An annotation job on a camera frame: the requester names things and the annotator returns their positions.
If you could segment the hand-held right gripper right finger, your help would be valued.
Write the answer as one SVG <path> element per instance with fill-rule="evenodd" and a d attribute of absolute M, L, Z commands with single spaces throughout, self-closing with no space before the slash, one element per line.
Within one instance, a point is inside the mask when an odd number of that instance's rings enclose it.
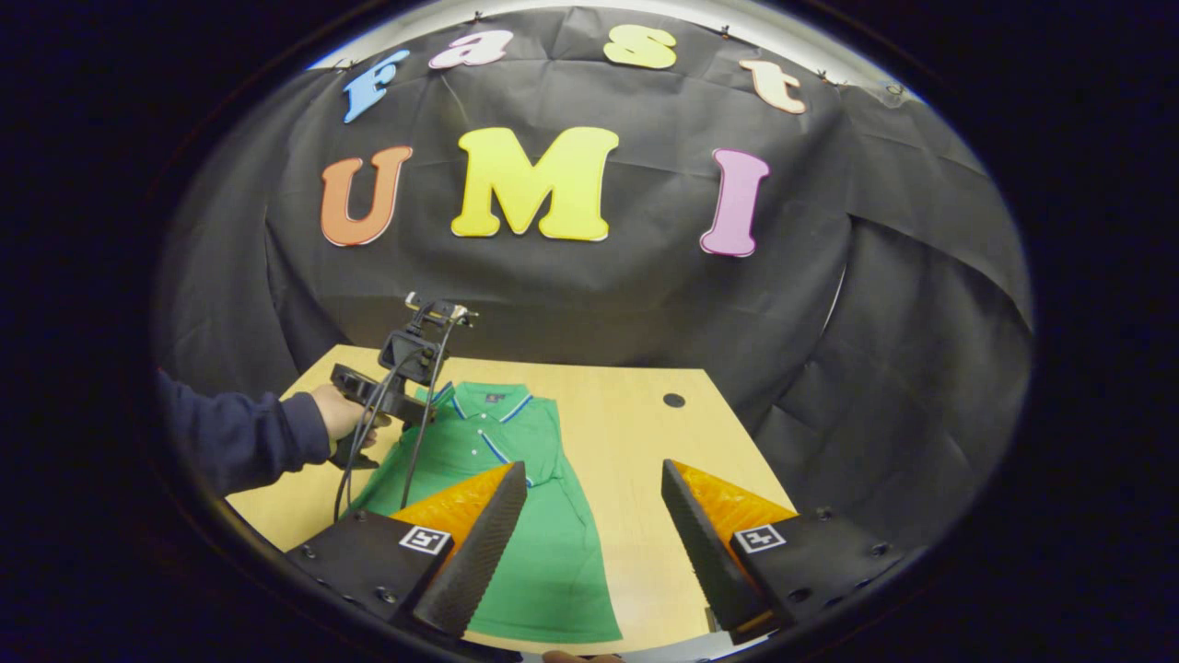
<path fill-rule="evenodd" d="M 818 621 L 880 584 L 905 549 L 834 508 L 799 516 L 673 459 L 661 501 L 717 625 L 735 645 Z"/>

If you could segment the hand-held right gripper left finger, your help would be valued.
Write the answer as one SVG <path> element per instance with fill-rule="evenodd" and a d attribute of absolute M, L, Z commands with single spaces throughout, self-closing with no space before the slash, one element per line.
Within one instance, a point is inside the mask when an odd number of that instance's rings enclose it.
<path fill-rule="evenodd" d="M 518 529 L 527 492 L 525 462 L 505 462 L 395 516 L 355 508 L 284 554 L 329 595 L 376 621 L 460 639 Z"/>

